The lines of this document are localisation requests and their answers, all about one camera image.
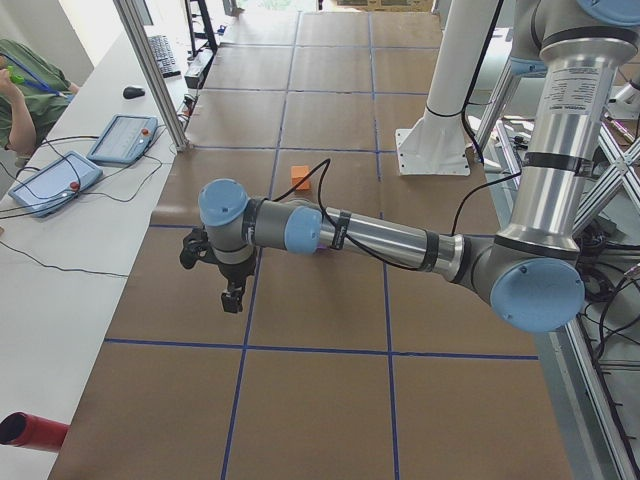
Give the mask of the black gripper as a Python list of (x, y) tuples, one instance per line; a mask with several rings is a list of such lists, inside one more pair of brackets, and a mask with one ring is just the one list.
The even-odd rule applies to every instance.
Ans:
[(215, 250), (218, 268), (227, 280), (227, 287), (221, 293), (223, 311), (241, 313), (246, 279), (255, 274), (257, 249), (245, 246), (235, 251)]

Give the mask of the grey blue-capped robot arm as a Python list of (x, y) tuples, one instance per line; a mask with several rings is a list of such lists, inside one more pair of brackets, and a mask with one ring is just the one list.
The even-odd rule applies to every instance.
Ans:
[(541, 61), (547, 73), (510, 222), (494, 237), (442, 235), (288, 196), (250, 197), (238, 182), (218, 179), (200, 192), (202, 226), (184, 239), (182, 265), (216, 265), (231, 313), (242, 308), (258, 248), (311, 254), (326, 246), (437, 273), (524, 331), (570, 322), (585, 296), (574, 220), (616, 71), (638, 51), (639, 5), (538, 1), (520, 12), (514, 56)]

